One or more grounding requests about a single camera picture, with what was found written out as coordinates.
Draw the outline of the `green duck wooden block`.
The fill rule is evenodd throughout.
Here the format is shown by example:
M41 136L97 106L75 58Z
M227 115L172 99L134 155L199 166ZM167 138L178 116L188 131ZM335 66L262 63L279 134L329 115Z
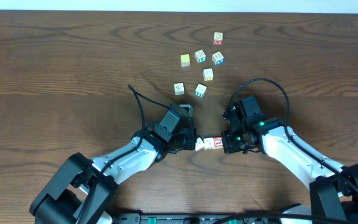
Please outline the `green duck wooden block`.
M200 151L204 149L204 141L201 138L196 139L195 151Z

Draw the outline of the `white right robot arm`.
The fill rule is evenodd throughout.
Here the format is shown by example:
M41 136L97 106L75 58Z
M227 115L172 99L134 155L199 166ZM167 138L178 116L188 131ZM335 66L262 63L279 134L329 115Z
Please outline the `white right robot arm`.
M267 118L255 98L223 112L224 152L261 152L284 165L309 190L310 206L291 205L261 220L274 223L358 223L358 164L345 166L310 146L287 120Z

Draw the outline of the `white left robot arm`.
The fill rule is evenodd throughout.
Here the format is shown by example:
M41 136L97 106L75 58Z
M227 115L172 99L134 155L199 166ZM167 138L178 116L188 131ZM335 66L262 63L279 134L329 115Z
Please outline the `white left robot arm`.
M195 148L193 118L164 118L130 143L92 159L71 155L32 202L36 223L112 223L107 208L121 183L169 153Z

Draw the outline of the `red U wooden block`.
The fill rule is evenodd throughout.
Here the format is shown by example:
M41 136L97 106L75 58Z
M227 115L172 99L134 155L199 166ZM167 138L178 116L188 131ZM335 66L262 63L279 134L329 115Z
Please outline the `red U wooden block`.
M223 146L223 138L220 137L214 137L213 138L213 143L214 143L214 149L222 149Z

